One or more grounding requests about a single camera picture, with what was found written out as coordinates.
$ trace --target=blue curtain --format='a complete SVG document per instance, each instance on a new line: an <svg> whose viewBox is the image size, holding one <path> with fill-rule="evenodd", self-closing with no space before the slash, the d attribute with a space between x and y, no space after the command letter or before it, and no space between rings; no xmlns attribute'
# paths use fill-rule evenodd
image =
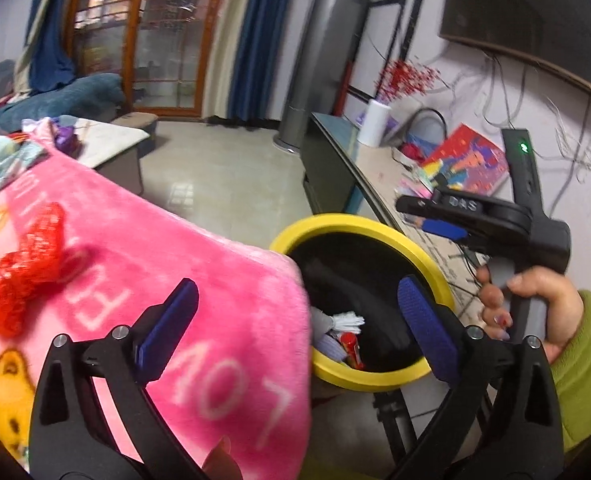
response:
<svg viewBox="0 0 591 480"><path fill-rule="evenodd" d="M287 3L248 0L229 93L230 118L266 118Z"/></svg>
<svg viewBox="0 0 591 480"><path fill-rule="evenodd" d="M33 0L26 34L41 0ZM66 0L51 0L31 56L29 85L32 94L50 92L75 80L75 66L62 47L62 14Z"/></svg>

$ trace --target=green jacket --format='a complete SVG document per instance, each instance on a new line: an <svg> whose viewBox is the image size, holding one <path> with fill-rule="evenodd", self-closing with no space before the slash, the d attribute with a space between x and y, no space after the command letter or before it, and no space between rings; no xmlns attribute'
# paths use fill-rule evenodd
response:
<svg viewBox="0 0 591 480"><path fill-rule="evenodd" d="M584 317L578 333L551 366L560 399L564 450L591 436L591 292L581 290Z"/></svg>

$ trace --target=red mesh bag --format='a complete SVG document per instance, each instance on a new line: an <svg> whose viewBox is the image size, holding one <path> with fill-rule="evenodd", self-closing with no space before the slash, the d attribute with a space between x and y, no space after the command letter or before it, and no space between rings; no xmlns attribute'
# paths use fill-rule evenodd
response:
<svg viewBox="0 0 591 480"><path fill-rule="evenodd" d="M37 285L57 279L63 250L64 209L53 202L20 238L18 250L0 260L0 336L22 333L26 302Z"/></svg>

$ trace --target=red marker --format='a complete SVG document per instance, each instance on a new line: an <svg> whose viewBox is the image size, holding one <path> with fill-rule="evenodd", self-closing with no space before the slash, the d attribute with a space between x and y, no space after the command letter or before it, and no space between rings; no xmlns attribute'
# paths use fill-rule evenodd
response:
<svg viewBox="0 0 591 480"><path fill-rule="evenodd" d="M360 345L357 343L357 336L351 332L344 332L339 337L339 342L344 348L345 352L349 354L347 361L351 368L356 370L364 370L365 364L360 359Z"/></svg>

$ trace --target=television screen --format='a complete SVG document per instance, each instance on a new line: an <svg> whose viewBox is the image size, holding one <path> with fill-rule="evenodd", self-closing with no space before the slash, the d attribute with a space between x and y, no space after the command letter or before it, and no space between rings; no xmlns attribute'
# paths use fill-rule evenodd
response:
<svg viewBox="0 0 591 480"><path fill-rule="evenodd" d="M591 91L591 0L446 0L440 35L539 64Z"/></svg>

